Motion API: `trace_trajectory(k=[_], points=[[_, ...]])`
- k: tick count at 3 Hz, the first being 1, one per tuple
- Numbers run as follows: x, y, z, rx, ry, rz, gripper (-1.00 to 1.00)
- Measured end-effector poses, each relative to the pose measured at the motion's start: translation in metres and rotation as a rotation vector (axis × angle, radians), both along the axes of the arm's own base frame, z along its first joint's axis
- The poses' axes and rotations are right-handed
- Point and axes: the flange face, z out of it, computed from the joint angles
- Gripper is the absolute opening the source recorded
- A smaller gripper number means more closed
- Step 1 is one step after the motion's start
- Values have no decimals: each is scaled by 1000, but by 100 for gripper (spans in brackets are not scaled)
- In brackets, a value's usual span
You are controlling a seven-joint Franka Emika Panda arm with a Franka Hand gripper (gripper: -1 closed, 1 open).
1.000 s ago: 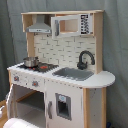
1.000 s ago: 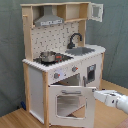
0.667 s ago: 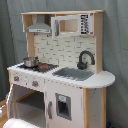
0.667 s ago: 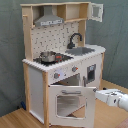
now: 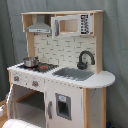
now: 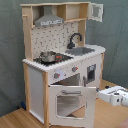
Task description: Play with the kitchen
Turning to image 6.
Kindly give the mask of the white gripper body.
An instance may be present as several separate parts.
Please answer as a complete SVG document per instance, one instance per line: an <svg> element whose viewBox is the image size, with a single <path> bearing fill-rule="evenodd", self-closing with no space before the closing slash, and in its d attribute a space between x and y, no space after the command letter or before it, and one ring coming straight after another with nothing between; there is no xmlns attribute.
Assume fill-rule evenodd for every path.
<svg viewBox="0 0 128 128"><path fill-rule="evenodd" d="M128 106L128 90L121 86L100 90L98 97L112 106Z"/></svg>

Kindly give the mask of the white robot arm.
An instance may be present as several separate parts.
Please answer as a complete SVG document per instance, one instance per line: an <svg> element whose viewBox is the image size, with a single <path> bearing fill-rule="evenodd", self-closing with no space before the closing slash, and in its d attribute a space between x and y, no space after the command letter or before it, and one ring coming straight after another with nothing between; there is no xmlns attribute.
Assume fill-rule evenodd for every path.
<svg viewBox="0 0 128 128"><path fill-rule="evenodd" d="M100 90L98 97L112 106L128 107L128 90L121 86Z"/></svg>

